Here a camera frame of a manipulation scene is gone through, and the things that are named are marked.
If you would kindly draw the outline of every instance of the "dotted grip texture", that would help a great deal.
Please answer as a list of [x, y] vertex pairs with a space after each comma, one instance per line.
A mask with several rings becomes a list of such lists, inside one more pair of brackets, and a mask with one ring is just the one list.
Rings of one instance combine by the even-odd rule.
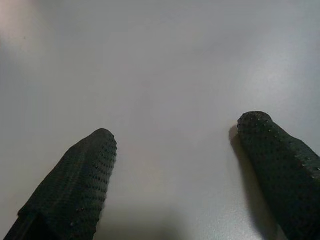
[[19, 217], [41, 215], [61, 240], [92, 240], [116, 151], [115, 138], [106, 129], [72, 146], [19, 211]]
[[243, 114], [237, 128], [262, 192], [287, 238], [319, 240], [319, 156], [264, 112]]

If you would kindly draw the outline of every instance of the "white table surface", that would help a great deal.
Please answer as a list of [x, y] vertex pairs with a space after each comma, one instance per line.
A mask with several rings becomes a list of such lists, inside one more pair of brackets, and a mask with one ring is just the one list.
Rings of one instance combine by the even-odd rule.
[[319, 12], [0, 0], [0, 238], [67, 149], [106, 128], [118, 156], [95, 240], [285, 239], [231, 128], [265, 111], [320, 153]]

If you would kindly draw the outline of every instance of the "textured rubber surface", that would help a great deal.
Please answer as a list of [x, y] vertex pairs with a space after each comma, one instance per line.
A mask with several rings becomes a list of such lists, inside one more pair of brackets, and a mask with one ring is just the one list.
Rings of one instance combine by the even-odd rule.
[[71, 147], [18, 215], [41, 214], [61, 240], [91, 240], [106, 198], [117, 143], [99, 129]]
[[241, 144], [264, 196], [289, 240], [315, 240], [320, 233], [320, 158], [264, 112], [238, 120]]

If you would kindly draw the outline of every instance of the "gray surface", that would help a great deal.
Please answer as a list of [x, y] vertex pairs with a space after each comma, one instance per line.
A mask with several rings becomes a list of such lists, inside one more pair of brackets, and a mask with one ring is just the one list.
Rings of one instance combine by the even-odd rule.
[[319, 12], [318, 0], [1, 0], [0, 238], [65, 151], [107, 128], [118, 162], [96, 240], [284, 239], [230, 129], [265, 111], [320, 152]]

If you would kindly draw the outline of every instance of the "black rubber gripper pad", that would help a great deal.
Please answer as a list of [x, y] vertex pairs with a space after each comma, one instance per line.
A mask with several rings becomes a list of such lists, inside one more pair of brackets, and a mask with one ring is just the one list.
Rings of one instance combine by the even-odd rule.
[[40, 214], [61, 240], [91, 240], [116, 160], [117, 143], [99, 129], [71, 147], [18, 215]]
[[241, 144], [289, 240], [320, 239], [320, 158], [264, 112], [238, 120]]

